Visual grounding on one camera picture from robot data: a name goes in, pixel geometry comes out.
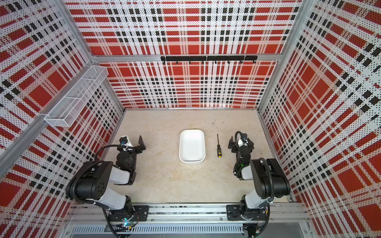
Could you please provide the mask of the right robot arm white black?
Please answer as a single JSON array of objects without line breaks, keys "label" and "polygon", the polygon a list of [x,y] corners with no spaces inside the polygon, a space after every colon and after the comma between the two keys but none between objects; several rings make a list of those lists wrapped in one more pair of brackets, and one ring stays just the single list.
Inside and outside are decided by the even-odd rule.
[{"label": "right robot arm white black", "polygon": [[254,190],[243,195],[238,205],[228,205],[229,221],[266,220],[269,206],[275,198],[288,196],[290,183],[278,161],[274,158],[251,158],[254,143],[246,133],[236,132],[228,148],[236,154],[233,175],[239,180],[254,182]]}]

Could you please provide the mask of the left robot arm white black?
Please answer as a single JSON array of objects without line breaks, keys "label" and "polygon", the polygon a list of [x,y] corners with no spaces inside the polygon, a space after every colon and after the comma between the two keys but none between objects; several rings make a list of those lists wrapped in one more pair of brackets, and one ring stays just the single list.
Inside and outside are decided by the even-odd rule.
[{"label": "left robot arm white black", "polygon": [[113,190],[109,184],[133,185],[137,173],[137,155],[142,153],[146,146],[140,136],[138,145],[133,146],[124,136],[117,145],[107,145],[99,149],[98,154],[106,148],[116,147],[118,150],[116,163],[112,161],[88,161],[68,183],[66,196],[82,204],[93,204],[105,210],[108,222],[144,222],[147,220],[149,206],[134,206],[127,195]]}]

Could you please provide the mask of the black yellow screwdriver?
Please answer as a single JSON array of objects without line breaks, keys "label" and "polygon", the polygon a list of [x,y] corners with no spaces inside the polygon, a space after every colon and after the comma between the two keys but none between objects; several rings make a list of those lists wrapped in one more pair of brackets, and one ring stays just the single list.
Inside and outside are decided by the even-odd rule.
[{"label": "black yellow screwdriver", "polygon": [[218,134],[217,134],[217,157],[218,158],[222,157],[222,150],[221,150],[221,146],[219,143],[219,135]]}]

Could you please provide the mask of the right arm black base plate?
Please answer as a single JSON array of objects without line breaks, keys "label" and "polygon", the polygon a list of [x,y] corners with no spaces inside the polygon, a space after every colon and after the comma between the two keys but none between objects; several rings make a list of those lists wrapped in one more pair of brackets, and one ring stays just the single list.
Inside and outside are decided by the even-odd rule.
[{"label": "right arm black base plate", "polygon": [[267,211],[262,209],[246,209],[239,205],[227,205],[226,214],[228,221],[265,221]]}]

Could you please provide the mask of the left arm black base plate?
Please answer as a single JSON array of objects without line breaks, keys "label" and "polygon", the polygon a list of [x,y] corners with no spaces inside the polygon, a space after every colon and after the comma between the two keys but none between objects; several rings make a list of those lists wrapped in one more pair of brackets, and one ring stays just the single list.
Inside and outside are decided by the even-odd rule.
[{"label": "left arm black base plate", "polygon": [[110,222],[145,222],[148,212],[148,205],[133,205],[130,210],[111,210],[107,217]]}]

